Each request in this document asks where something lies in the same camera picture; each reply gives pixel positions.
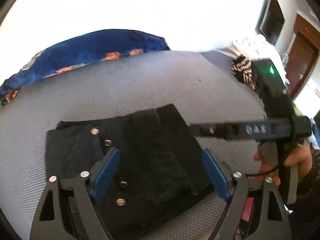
silver screw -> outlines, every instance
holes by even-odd
[[[233,173],[233,176],[235,176],[236,178],[241,178],[241,177],[242,177],[242,174],[241,174],[241,172],[239,172],[239,171],[235,171],[235,172]]]
[[[271,183],[271,182],[272,182],[272,178],[270,178],[270,177],[266,177],[265,180],[266,180],[266,182],[268,182],[268,183]]]
[[[110,140],[104,140],[104,144],[105,144],[106,146],[111,146],[111,145],[112,145],[112,141],[110,141]]]
[[[121,181],[120,185],[121,185],[121,187],[127,187],[128,183],[126,181]]]
[[[98,133],[99,133],[99,129],[97,129],[97,128],[92,128],[92,129],[91,129],[91,133],[92,133],[92,134],[98,134]]]
[[[57,180],[57,177],[56,176],[51,176],[50,178],[49,178],[49,181],[50,182],[55,182]]]
[[[89,172],[88,171],[83,171],[80,173],[80,176],[83,177],[83,178],[86,178],[89,176]]]
[[[118,206],[124,206],[125,205],[125,200],[123,198],[118,198],[116,202],[117,202]]]

blue fabric with orange pattern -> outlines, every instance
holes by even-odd
[[[36,54],[4,81],[0,87],[1,104],[15,98],[20,88],[43,78],[97,61],[161,50],[170,50],[164,38],[134,30],[101,30],[62,41]]]

textured gray surface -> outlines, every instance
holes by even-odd
[[[23,240],[45,185],[45,135],[59,121],[103,119],[173,103],[187,124],[263,119],[255,99],[203,56],[157,52],[99,62],[21,91],[0,109],[0,207]],[[257,171],[256,144],[198,138],[232,169]],[[224,208],[212,193],[145,239],[197,239]]]

wooden door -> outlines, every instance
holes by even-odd
[[[293,98],[303,85],[310,70],[313,68],[317,56],[317,48],[303,35],[297,33],[289,54],[289,62],[286,67],[288,93]]]

green led indicator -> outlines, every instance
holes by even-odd
[[[271,65],[271,67],[270,67],[270,72],[271,72],[272,75],[275,74],[275,72],[273,71],[272,65]]]

